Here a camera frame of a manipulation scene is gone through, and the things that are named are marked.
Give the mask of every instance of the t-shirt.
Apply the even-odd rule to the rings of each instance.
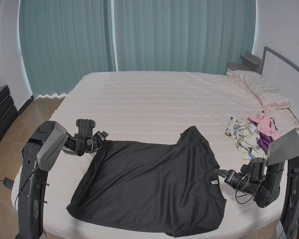
[[[79,183],[69,214],[101,226],[181,237],[217,229],[219,168],[195,126],[173,145],[106,140]]]

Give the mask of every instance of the bed sheet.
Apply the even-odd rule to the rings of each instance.
[[[233,140],[224,134],[230,116],[247,117],[260,113],[261,104],[250,93],[223,75],[190,72],[104,72],[82,78],[50,120],[77,133],[76,119],[96,121],[94,132],[106,131],[109,140],[134,140],[145,143],[175,144],[188,127],[195,125],[209,141],[222,169],[239,171],[243,161]],[[287,109],[269,113],[279,129],[299,127]],[[164,233],[133,232],[103,227],[71,217],[66,206],[86,172],[94,154],[75,157],[60,153],[49,172],[44,207],[47,232],[68,239],[169,238]],[[12,202],[17,195],[15,179]],[[220,178],[227,199],[220,227],[212,232],[184,238],[240,238],[276,220],[283,207],[286,172],[279,198],[268,207],[258,208],[250,201],[240,205],[234,190]]]

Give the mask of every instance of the teal curtain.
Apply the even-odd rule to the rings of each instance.
[[[69,93],[84,75],[115,71],[109,0],[21,0],[19,34],[34,97]]]
[[[252,52],[255,0],[114,0],[119,71],[225,74]]]

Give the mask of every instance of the pillow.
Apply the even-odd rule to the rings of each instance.
[[[226,75],[241,82],[248,91],[252,92],[266,113],[271,110],[291,107],[289,100],[280,90],[254,71],[230,71]]]

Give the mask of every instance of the purple clothing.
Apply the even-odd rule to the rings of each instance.
[[[257,144],[262,148],[265,154],[268,154],[268,146],[271,142],[273,142],[273,138],[271,136],[267,136],[259,131],[260,139],[257,141]]]

